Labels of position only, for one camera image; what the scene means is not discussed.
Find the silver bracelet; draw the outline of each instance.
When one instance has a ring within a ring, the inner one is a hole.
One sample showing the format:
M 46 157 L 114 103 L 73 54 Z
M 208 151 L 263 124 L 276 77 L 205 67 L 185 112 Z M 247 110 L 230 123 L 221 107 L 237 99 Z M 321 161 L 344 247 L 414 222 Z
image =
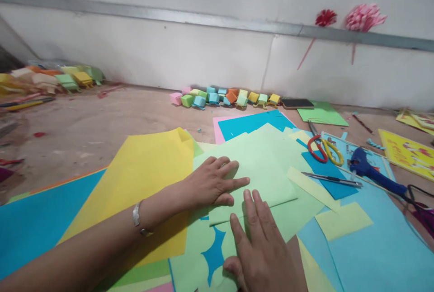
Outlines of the silver bracelet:
M 140 203 L 142 201 L 139 201 L 135 206 L 134 209 L 132 211 L 132 218 L 134 220 L 134 226 L 139 226 L 140 225 L 140 218 L 139 218 L 139 207 L 140 207 Z M 146 229 L 141 229 L 140 230 L 140 234 L 144 235 L 145 237 L 149 237 L 150 235 L 153 235 L 154 233 L 151 231 L 148 231 Z

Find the hand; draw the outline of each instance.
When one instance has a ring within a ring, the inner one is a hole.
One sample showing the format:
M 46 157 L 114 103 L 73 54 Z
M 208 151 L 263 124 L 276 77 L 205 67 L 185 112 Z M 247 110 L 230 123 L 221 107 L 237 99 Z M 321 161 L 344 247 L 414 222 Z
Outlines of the hand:
M 224 179 L 229 172 L 239 167 L 237 161 L 222 156 L 207 158 L 187 178 L 180 181 L 182 193 L 186 196 L 187 208 L 210 205 L 234 205 L 234 198 L 227 191 L 246 186 L 250 178 Z
M 253 191 L 253 197 L 254 203 L 250 191 L 244 191 L 252 242 L 245 235 L 237 216 L 231 214 L 231 228 L 239 257 L 227 258 L 223 268 L 237 277 L 244 292 L 299 291 L 294 264 L 270 208 L 262 202 L 257 190 Z

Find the paper flower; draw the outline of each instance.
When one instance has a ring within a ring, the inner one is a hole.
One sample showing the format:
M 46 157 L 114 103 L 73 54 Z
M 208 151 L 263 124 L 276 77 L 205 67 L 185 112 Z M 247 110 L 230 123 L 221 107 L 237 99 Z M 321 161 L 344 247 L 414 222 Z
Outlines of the paper flower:
M 329 25 L 332 25 L 334 23 L 336 23 L 336 17 L 338 15 L 335 13 L 335 11 L 331 10 L 331 9 L 323 9 L 321 12 L 318 13 L 318 15 L 316 16 L 316 21 L 315 21 L 315 25 L 318 25 L 322 28 L 325 28 Z M 302 61 L 300 62 L 300 65 L 298 65 L 297 70 L 300 69 L 300 67 L 302 66 L 307 54 L 309 53 L 310 49 L 312 48 L 313 43 L 315 42 L 316 38 L 312 39 L 311 44 L 309 45 L 309 47 L 307 48 L 306 53 L 303 56 Z
M 354 8 L 346 18 L 345 27 L 349 31 L 368 32 L 373 26 L 383 24 L 387 16 L 380 14 L 377 4 L 361 4 Z M 351 64 L 354 64 L 356 43 L 353 43 Z

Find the dusty floor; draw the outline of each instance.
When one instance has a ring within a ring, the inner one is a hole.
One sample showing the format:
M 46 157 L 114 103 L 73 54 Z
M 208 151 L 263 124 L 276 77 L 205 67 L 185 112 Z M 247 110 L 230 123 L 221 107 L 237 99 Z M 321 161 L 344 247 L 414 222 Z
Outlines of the dusty floor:
M 224 107 L 207 107 L 200 111 L 177 107 L 170 103 L 168 90 L 128 86 L 108 93 L 99 99 L 98 92 L 109 88 L 103 86 L 74 95 L 60 95 L 56 101 L 25 109 L 15 116 L 19 127 L 0 140 L 0 159 L 25 158 L 16 174 L 4 181 L 0 187 L 0 203 L 10 197 L 41 188 L 73 176 L 107 166 L 128 135 L 149 134 L 182 127 L 197 141 L 214 143 L 213 117 L 259 113 L 260 108 L 246 110 Z M 366 140 L 371 138 L 380 144 L 377 129 L 385 129 L 419 143 L 430 146 L 433 137 L 425 132 L 395 120 L 391 110 L 335 106 L 348 119 L 349 127 L 320 125 L 317 129 L 341 136 L 348 132 L 347 140 L 363 145 L 377 153 Z M 299 128 L 308 130 L 296 110 L 279 107 Z M 364 129 L 351 113 L 358 111 L 360 118 L 374 131 Z M 40 138 L 35 132 L 45 132 Z M 434 184 L 422 177 L 392 165 L 397 181 L 407 185 L 413 183 L 434 192 Z M 434 207 L 434 202 L 425 196 L 417 198 Z

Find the yellow scissors handle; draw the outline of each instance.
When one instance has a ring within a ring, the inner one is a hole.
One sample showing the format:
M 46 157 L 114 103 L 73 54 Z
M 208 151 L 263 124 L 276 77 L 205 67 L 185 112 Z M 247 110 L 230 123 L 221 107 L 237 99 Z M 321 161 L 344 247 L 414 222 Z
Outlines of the yellow scissors handle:
M 322 140 L 322 144 L 324 144 L 324 149 L 325 149 L 325 153 L 327 154 L 327 156 L 329 157 L 330 161 L 337 166 L 342 166 L 344 164 L 344 157 L 342 156 L 341 152 L 339 152 L 339 150 L 329 141 L 326 140 Z M 332 148 L 333 151 L 335 151 L 335 153 L 338 155 L 339 157 L 339 162 L 335 160 L 335 158 L 331 155 L 329 146 Z

